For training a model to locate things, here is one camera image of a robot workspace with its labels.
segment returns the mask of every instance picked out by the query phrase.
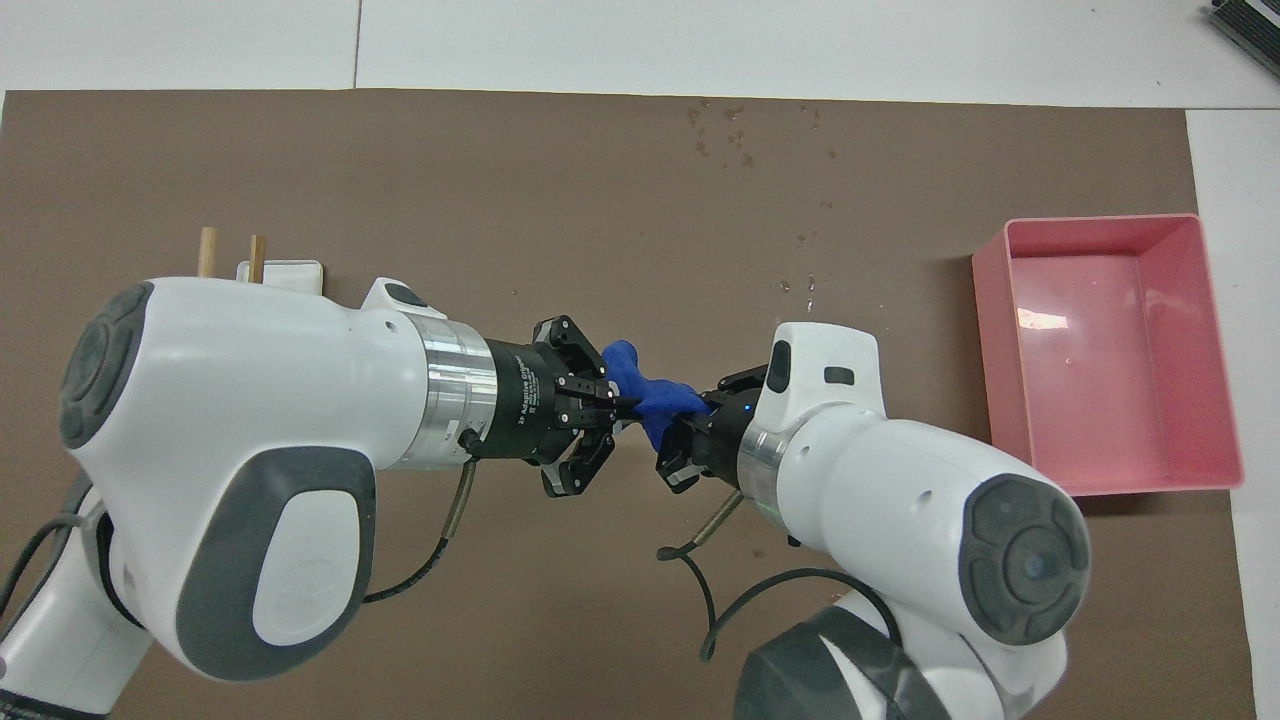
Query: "black cable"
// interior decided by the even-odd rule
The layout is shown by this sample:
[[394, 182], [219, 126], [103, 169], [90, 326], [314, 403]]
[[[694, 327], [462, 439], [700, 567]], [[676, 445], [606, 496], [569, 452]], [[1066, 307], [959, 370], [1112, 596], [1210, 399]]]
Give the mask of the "black cable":
[[394, 584], [394, 585], [392, 585], [392, 587], [389, 587], [389, 588], [387, 588], [384, 591], [371, 592], [371, 593], [366, 594], [364, 602], [365, 603], [378, 602], [380, 600], [387, 600], [388, 597], [396, 597], [397, 594], [399, 594], [399, 593], [407, 591], [408, 588], [416, 585], [419, 580], [421, 580], [422, 578], [425, 578], [426, 574], [431, 571], [431, 568], [435, 566], [435, 562], [440, 559], [440, 553], [444, 552], [444, 546], [447, 546], [447, 544], [449, 544], [449, 539], [448, 538], [440, 538], [440, 542], [435, 543], [435, 551], [431, 552], [431, 556], [426, 559], [426, 562], [422, 564], [422, 566], [419, 568], [417, 571], [415, 571], [412, 575], [404, 578], [399, 583], [397, 583], [397, 584]]
[[[467, 433], [475, 436], [475, 430], [468, 429]], [[412, 575], [404, 578], [403, 580], [396, 583], [394, 585], [378, 592], [371, 592], [365, 596], [361, 601], [364, 603], [378, 602], [380, 600], [387, 600], [388, 597], [396, 597], [397, 594], [407, 591], [408, 588], [417, 584], [419, 580], [426, 577], [439, 562], [440, 555], [444, 553], [444, 547], [449, 544], [449, 538], [458, 529], [458, 521], [462, 519], [462, 510], [466, 509], [467, 497], [471, 495], [471, 482], [475, 479], [477, 460], [472, 457], [462, 465], [462, 475], [458, 478], [458, 489], [453, 496], [453, 505], [449, 507], [449, 514], [444, 520], [444, 529], [440, 532], [440, 541], [435, 543], [435, 550], [431, 551], [431, 556], [426, 559], [426, 562], [421, 568], [413, 571]]]
[[13, 593], [18, 589], [18, 580], [22, 579], [22, 574], [27, 570], [27, 565], [31, 564], [31, 559], [35, 557], [36, 551], [40, 550], [40, 544], [45, 542], [45, 538], [56, 530], [65, 529], [70, 532], [72, 528], [78, 528], [82, 521], [81, 516], [74, 512], [59, 512], [54, 515], [52, 520], [41, 525], [36, 530], [36, 534], [31, 536], [27, 546], [22, 548], [22, 555], [18, 556], [18, 562], [9, 570], [9, 579], [5, 580], [4, 591], [0, 592], [0, 615], [4, 615], [4, 611], [9, 607], [9, 601], [13, 600]]
[[[694, 573], [694, 579], [698, 580], [698, 587], [703, 591], [703, 602], [707, 603], [707, 629], [710, 630], [716, 626], [716, 600], [712, 597], [710, 585], [707, 584], [707, 577], [703, 575], [701, 569], [694, 562], [694, 559], [689, 556], [696, 547], [692, 542], [687, 542], [682, 547], [659, 547], [658, 560], [662, 562], [680, 560]], [[714, 648], [716, 643], [713, 642], [712, 652], [714, 652]]]
[[850, 588], [858, 591], [859, 594], [865, 597], [872, 603], [872, 606], [876, 607], [876, 611], [879, 612], [881, 618], [884, 620], [884, 626], [888, 630], [888, 639], [892, 641], [893, 644], [896, 644], [897, 647], [902, 647], [902, 633], [897, 626], [897, 619], [893, 618], [893, 611], [888, 609], [888, 605], [884, 605], [884, 601], [881, 600], [878, 594], [876, 594], [876, 591], [872, 589], [870, 585], [859, 580], [858, 578], [854, 578], [852, 575], [841, 573], [838, 570], [827, 570], [824, 568], [797, 568], [795, 570], [787, 570], [786, 573], [778, 573], [772, 578], [765, 578], [764, 580], [755, 583], [754, 585], [748, 588], [746, 592], [740, 594], [737, 600], [735, 600], [733, 603], [724, 610], [724, 614], [721, 615], [719, 619], [717, 619], [714, 623], [712, 623], [710, 629], [707, 630], [707, 637], [703, 639], [701, 651], [699, 651], [698, 653], [698, 656], [703, 660], [703, 662], [707, 662], [712, 659], [712, 653], [716, 651], [716, 637], [719, 634], [721, 630], [724, 629], [724, 625], [730, 620], [732, 620], [733, 616], [737, 615], [740, 610], [742, 610], [742, 607], [746, 606], [748, 602], [751, 602], [751, 600], [754, 600], [755, 596], [760, 594], [762, 592], [774, 585], [780, 585], [787, 580], [795, 580], [799, 578], [827, 578], [831, 580], [845, 583]]

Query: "black button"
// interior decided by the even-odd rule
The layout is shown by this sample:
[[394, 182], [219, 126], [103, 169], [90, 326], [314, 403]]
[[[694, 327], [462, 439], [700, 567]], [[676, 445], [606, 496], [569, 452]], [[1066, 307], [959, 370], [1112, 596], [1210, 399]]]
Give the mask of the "black button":
[[412, 290], [396, 283], [387, 283], [383, 286], [387, 288], [387, 295], [390, 296], [396, 302], [403, 302], [404, 305], [413, 305], [415, 307], [429, 307], [425, 300], [413, 293]]
[[1036, 486], [1012, 478], [993, 483], [973, 505], [973, 534], [993, 544], [1042, 521]]
[[1014, 626], [1016, 618], [1009, 596], [1005, 594], [1000, 571], [991, 560], [974, 560], [969, 565], [969, 578], [973, 582], [973, 594], [978, 607], [987, 620], [1000, 632]]
[[1028, 528], [1005, 551], [1005, 583], [1018, 600], [1039, 605], [1062, 594], [1070, 580], [1066, 539], [1046, 528]]
[[777, 393], [787, 391], [791, 384], [791, 343], [780, 340], [773, 343], [773, 357], [769, 359], [769, 374], [764, 384]]
[[854, 372], [849, 368], [827, 368], [822, 372], [822, 379], [833, 386], [851, 386], [854, 384]]
[[119, 397], [119, 393], [115, 392], [115, 386], [120, 382], [122, 377], [127, 377], [124, 364], [129, 360], [131, 348], [134, 347], [133, 331], [124, 325], [116, 325], [115, 332], [111, 333], [111, 343], [106, 347], [102, 372], [93, 383], [91, 392], [86, 396], [91, 414], [102, 415], [108, 410], [109, 404], [115, 404], [113, 398]]
[[1068, 585], [1053, 605], [1027, 619], [1027, 637], [1038, 641], [1061, 630], [1080, 606], [1080, 585]]
[[102, 360], [106, 357], [106, 342], [110, 332], [106, 323], [95, 320], [81, 333], [76, 351], [70, 363], [67, 364], [67, 374], [63, 377], [63, 395], [70, 400], [81, 400], [88, 395], [93, 387], [99, 372], [102, 369]]
[[145, 286], [136, 284], [128, 287], [113, 297], [111, 301], [106, 304], [106, 307], [102, 307], [102, 314], [110, 318], [114, 323], [132, 313], [147, 295], [150, 295], [150, 288]]
[[1079, 510], [1070, 502], [1059, 500], [1053, 503], [1053, 524], [1062, 530], [1071, 546], [1071, 568], [1085, 570], [1089, 566], [1089, 536]]
[[64, 409], [58, 418], [58, 429], [67, 439], [78, 438], [84, 432], [84, 420], [81, 419], [76, 409]]

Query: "pink box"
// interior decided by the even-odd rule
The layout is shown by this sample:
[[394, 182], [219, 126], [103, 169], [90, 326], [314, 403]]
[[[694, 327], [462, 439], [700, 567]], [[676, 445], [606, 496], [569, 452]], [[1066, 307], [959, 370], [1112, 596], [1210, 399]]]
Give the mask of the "pink box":
[[1239, 487], [1196, 215], [1010, 220], [973, 256], [992, 445], [1075, 496]]

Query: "blue object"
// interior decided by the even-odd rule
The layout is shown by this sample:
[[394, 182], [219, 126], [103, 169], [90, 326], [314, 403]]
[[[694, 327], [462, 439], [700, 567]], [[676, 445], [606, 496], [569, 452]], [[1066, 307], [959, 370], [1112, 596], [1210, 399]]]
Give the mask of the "blue object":
[[605, 379], [618, 384], [622, 397], [637, 397], [640, 424], [649, 436], [654, 450], [662, 450], [662, 436], [680, 413], [710, 413], [710, 407], [698, 396], [698, 391], [673, 380], [650, 380], [640, 374], [640, 355], [636, 346], [625, 340], [611, 342], [602, 354], [608, 369]]

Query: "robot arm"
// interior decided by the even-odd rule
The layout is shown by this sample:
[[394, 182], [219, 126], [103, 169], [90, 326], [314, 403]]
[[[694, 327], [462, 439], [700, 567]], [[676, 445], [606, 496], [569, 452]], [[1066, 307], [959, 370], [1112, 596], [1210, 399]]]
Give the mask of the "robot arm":
[[515, 457], [579, 495], [613, 448], [603, 374], [568, 318], [490, 341], [385, 278], [358, 310], [218, 279], [125, 290], [68, 365], [63, 442], [93, 487], [0, 643], [0, 716], [106, 714], [152, 637], [220, 680], [297, 666], [365, 598], [375, 470]]
[[[215, 279], [127, 290], [64, 379], [92, 489], [0, 637], [0, 717], [105, 715], [151, 638], [221, 680], [297, 666], [366, 597], [375, 470], [512, 457], [579, 495], [630, 407], [604, 374], [568, 318], [485, 340], [385, 278], [358, 310]], [[1011, 720], [1052, 689], [1089, 548], [1047, 478], [886, 419], [874, 338], [847, 328], [783, 324], [767, 368], [703, 401], [659, 433], [668, 486], [740, 488], [901, 630], [844, 598], [749, 657], [740, 717]]]
[[751, 653], [736, 717], [1016, 720], [1056, 685], [1089, 542], [1048, 478], [887, 419], [876, 340], [849, 328], [782, 324], [767, 368], [703, 398], [712, 411], [672, 425], [659, 474], [677, 492], [700, 474], [740, 488], [874, 588], [901, 634], [850, 593]]

